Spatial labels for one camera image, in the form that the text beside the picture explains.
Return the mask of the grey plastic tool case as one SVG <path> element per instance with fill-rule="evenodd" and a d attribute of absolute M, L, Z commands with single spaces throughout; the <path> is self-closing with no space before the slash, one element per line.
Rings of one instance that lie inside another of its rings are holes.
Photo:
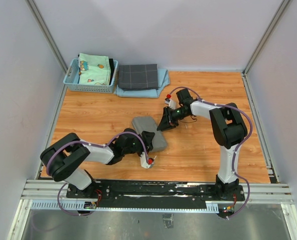
<path fill-rule="evenodd" d="M 157 130 L 158 126 L 151 116 L 134 117 L 132 126 L 143 138 L 150 152 L 161 152 L 167 148 L 167 141 L 162 132 Z"/>

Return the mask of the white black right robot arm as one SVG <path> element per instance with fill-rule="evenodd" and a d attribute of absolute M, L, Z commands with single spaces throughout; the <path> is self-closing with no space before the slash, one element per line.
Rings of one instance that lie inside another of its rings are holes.
<path fill-rule="evenodd" d="M 252 121 L 236 104 L 217 104 L 200 97 L 193 98 L 186 87 L 178 87 L 176 93 L 179 107 L 169 93 L 165 98 L 166 107 L 157 127 L 158 131 L 176 128 L 179 121 L 190 117 L 203 117 L 211 122 L 213 137 L 220 146 L 220 167 L 215 179 L 214 194 L 220 200 L 245 199 L 243 187 L 237 173 L 238 158 L 242 144 L 253 131 Z M 248 131 L 242 115 L 248 120 Z"/>

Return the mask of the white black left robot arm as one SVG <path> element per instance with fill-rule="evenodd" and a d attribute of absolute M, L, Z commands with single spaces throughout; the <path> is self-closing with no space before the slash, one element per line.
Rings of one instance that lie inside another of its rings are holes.
<path fill-rule="evenodd" d="M 108 143 L 96 144 L 87 142 L 76 133 L 69 133 L 40 154 L 40 160 L 46 167 L 46 173 L 55 182 L 64 181 L 75 196 L 93 198 L 100 194 L 94 178 L 80 168 L 84 162 L 95 162 L 103 165 L 119 163 L 126 155 L 137 154 L 143 168 L 151 168 L 154 159 L 148 157 L 153 149 L 154 132 L 143 131 L 138 134 L 131 128 L 114 136 Z"/>

